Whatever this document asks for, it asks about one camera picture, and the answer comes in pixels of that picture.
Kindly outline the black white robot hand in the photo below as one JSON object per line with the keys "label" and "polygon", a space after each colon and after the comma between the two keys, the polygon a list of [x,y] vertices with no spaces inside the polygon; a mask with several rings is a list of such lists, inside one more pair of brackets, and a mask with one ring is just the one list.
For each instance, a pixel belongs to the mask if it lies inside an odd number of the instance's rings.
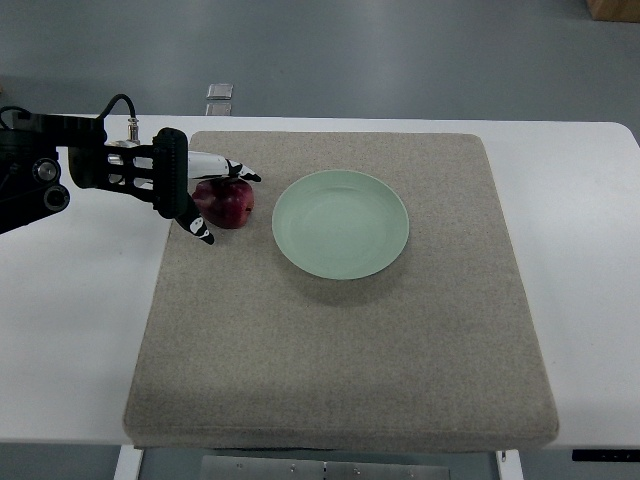
{"label": "black white robot hand", "polygon": [[186,134],[173,128],[163,128],[153,138],[150,158],[154,208],[208,245],[213,245],[215,238],[188,193],[189,181],[217,178],[261,181],[254,170],[242,163],[219,154],[190,151]]}

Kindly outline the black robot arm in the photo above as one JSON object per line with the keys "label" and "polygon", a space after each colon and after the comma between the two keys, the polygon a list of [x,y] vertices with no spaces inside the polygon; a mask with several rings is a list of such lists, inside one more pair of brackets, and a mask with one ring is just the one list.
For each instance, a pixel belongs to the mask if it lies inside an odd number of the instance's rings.
{"label": "black robot arm", "polygon": [[[130,113],[131,147],[106,143],[104,120],[118,101]],[[160,132],[151,145],[137,143],[133,101],[117,94],[95,118],[35,114],[4,106],[12,123],[1,123],[1,232],[7,233],[63,211],[70,192],[60,183],[58,149],[68,149],[69,172],[82,189],[131,195],[161,214],[173,212],[171,180],[184,163],[173,154],[173,134]]]}

